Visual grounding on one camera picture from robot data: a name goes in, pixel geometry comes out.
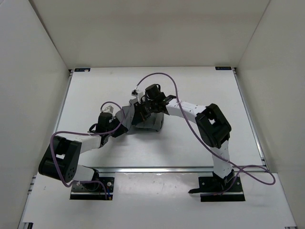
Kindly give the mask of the grey pleated skirt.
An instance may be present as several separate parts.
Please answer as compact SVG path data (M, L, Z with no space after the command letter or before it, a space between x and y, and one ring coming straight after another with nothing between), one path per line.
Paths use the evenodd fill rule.
M151 129L159 132L163 126L164 114L153 113L148 110L145 102L131 99L129 105L122 107L125 119L122 125L129 131L132 127Z

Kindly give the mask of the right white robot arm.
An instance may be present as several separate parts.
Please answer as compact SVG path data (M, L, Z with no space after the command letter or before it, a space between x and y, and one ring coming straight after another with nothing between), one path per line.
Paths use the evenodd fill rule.
M136 98L133 125L160 113L184 118L187 124L196 124L199 139L212 152L214 187L219 191L230 187L234 178L228 149L232 128L216 104L196 105L179 100L178 95L166 96L159 84L148 86L144 92L136 88L131 95Z

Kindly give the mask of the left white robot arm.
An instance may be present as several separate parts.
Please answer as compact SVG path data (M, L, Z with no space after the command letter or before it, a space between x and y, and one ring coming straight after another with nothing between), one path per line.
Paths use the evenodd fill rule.
M66 187L78 184L88 191L106 189L97 169L79 164L80 155L105 146L109 138L127 133L131 125L132 117L125 111L118 111L116 115L102 111L98 122L86 134L68 131L54 133L40 161L38 173L60 180Z

